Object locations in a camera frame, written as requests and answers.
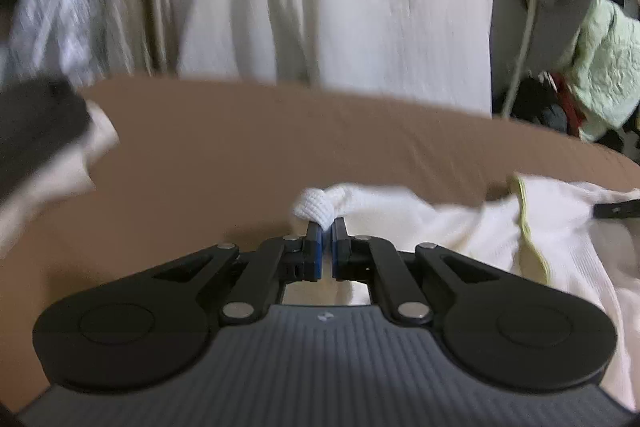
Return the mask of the white baby garment green trim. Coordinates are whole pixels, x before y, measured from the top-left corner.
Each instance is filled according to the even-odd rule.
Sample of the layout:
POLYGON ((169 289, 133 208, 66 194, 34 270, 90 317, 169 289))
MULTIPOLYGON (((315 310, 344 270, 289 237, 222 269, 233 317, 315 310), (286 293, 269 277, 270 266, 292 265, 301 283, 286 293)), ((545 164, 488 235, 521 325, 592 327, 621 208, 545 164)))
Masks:
POLYGON ((306 188, 291 211, 302 233, 342 218, 352 235, 387 239, 400 251, 435 243, 486 265, 578 296, 603 310, 617 347, 603 388, 639 407, 639 220, 616 211, 597 219, 599 204, 635 202, 639 192, 516 174, 509 193, 478 207, 436 205, 403 187, 338 184, 306 188))

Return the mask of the mint green quilted blanket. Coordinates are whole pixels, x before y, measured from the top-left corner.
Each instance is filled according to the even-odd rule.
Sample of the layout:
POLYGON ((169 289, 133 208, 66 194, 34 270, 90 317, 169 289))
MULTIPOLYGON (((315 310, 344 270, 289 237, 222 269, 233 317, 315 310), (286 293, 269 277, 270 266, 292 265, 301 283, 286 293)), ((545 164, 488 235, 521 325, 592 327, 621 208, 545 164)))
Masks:
POLYGON ((611 0, 593 0, 580 26, 570 92, 586 120, 580 137, 596 142, 620 130, 639 104, 639 22, 611 0))

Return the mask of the dark folded garment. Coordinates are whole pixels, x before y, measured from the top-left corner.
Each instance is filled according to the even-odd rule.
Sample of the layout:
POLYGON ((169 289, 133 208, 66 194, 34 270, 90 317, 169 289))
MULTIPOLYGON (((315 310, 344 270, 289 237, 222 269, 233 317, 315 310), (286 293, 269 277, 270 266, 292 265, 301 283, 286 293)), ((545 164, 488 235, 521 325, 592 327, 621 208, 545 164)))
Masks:
POLYGON ((36 78, 1 91, 1 199, 83 135, 86 101, 64 77, 36 78))

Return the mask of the white hanging curtain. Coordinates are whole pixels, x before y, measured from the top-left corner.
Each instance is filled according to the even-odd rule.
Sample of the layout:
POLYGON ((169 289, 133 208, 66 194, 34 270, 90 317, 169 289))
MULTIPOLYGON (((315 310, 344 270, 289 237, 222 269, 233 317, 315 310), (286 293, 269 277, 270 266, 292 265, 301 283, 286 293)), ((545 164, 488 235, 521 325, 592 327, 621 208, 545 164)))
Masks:
POLYGON ((193 0, 183 76, 491 111, 492 0, 193 0))

